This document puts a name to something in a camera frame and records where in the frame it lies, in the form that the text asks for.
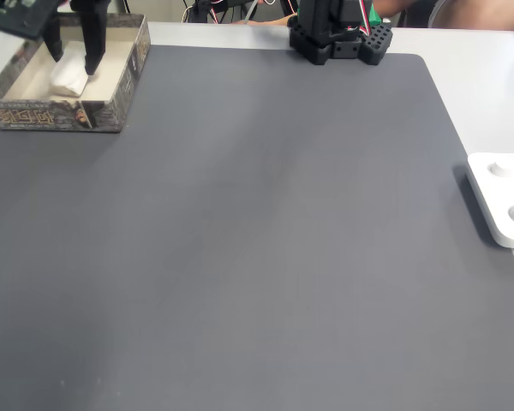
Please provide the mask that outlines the person's hand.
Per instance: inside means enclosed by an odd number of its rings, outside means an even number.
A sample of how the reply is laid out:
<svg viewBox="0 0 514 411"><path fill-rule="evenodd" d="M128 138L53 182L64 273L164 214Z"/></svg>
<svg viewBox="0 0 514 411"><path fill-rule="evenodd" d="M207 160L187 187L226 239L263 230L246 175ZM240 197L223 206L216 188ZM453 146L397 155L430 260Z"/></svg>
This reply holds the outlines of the person's hand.
<svg viewBox="0 0 514 411"><path fill-rule="evenodd" d="M246 25L246 26L280 26L286 27L288 25L289 19L293 17L293 15L287 15L281 19L273 20L273 21L245 21L239 20L236 21L237 25Z"/></svg>

